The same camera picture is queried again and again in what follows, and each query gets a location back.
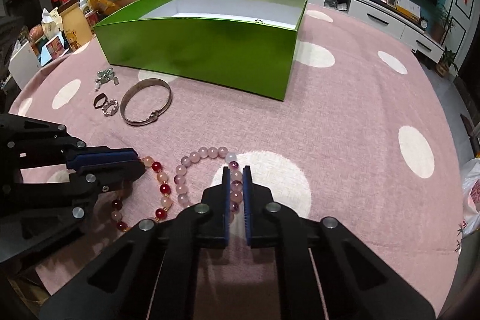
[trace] flower pot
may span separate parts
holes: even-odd
[[[437,41],[439,44],[441,44],[445,34],[446,34],[446,30],[443,28],[443,25],[435,21],[433,23],[433,29],[431,30],[431,37],[435,41]]]
[[[448,75],[448,66],[445,63],[440,62],[435,66],[435,71],[441,77],[445,77],[446,75]]]

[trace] white polka dot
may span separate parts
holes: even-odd
[[[400,63],[400,60],[398,60],[396,57],[393,57],[392,55],[382,51],[378,52],[378,56],[383,60],[384,63],[386,63],[391,69],[395,70],[399,74],[406,75],[408,73],[405,66]]]
[[[318,10],[307,10],[305,14],[316,19],[321,19],[322,21],[333,22],[333,20],[327,14]]]
[[[55,95],[55,98],[53,98],[52,108],[55,110],[60,109],[64,104],[68,103],[80,88],[80,84],[80,79],[75,79],[63,86]]]
[[[398,131],[400,152],[407,166],[420,178],[434,173],[435,159],[427,139],[414,127],[403,126]]]
[[[332,67],[335,64],[335,58],[328,49],[298,40],[293,58],[302,64],[317,68]]]
[[[138,71],[138,80],[149,79],[151,77],[162,79],[165,82],[170,83],[172,80],[175,80],[178,76],[170,75],[170,74],[162,74],[161,72],[147,71],[144,69],[141,69]]]
[[[300,217],[308,217],[311,206],[311,191],[302,170],[291,160],[270,151],[253,151],[237,154],[241,169],[250,165],[254,183],[268,187],[275,201],[292,208]],[[212,184],[222,183],[223,167],[215,173]],[[230,225],[230,232],[245,237],[243,204]]]
[[[54,173],[50,178],[46,180],[47,183],[69,183],[70,179],[68,178],[68,174],[75,172],[75,170],[59,170]]]
[[[32,97],[26,98],[22,101],[20,104],[20,107],[18,108],[18,115],[21,116],[26,116],[28,109],[30,108],[30,105],[32,104]]]
[[[87,46],[88,44],[90,44],[90,41],[88,41],[88,43],[82,45],[80,48],[78,48],[74,53],[72,53],[72,55],[77,55],[81,52],[83,52],[85,49],[87,49]]]

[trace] red bead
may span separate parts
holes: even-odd
[[[152,168],[153,168],[153,171],[155,172],[162,171],[162,165],[160,164],[160,162],[153,162]]]
[[[125,230],[128,228],[127,223],[124,223],[123,221],[120,221],[117,223],[117,229],[119,231],[125,232]]]
[[[112,201],[112,208],[119,211],[121,208],[123,208],[122,201],[120,199],[114,199]]]
[[[160,209],[157,209],[157,210],[155,211],[155,216],[156,216],[159,220],[164,220],[164,219],[167,218],[167,214],[166,214],[166,213],[167,213],[167,211],[166,211],[165,209],[160,208]]]
[[[170,194],[171,192],[172,192],[172,189],[166,183],[162,183],[160,185],[160,193],[167,195],[167,194]]]

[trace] potted plant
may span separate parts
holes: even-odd
[[[454,27],[455,21],[453,17],[448,14],[448,11],[442,4],[439,4],[435,12],[435,21],[433,23],[431,37],[441,44],[444,36]]]
[[[455,55],[456,53],[449,51],[447,47],[443,50],[443,55],[438,64],[435,66],[435,71],[437,71],[437,74],[439,74],[441,77],[444,77],[445,75],[448,75],[448,70],[450,69],[450,66],[453,65],[455,68],[455,71],[458,72],[458,67],[454,63],[455,60]]]

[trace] cabinet handle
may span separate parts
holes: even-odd
[[[385,22],[383,19],[378,18],[377,16],[373,16],[370,13],[367,13],[367,15],[374,21],[379,22],[385,26],[388,26],[388,22]]]
[[[428,52],[431,52],[431,49],[430,49],[428,46],[426,46],[425,44],[421,43],[421,42],[418,41],[418,40],[417,40],[417,44],[420,45],[420,46],[422,46],[422,47],[424,47],[425,50],[427,50]]]

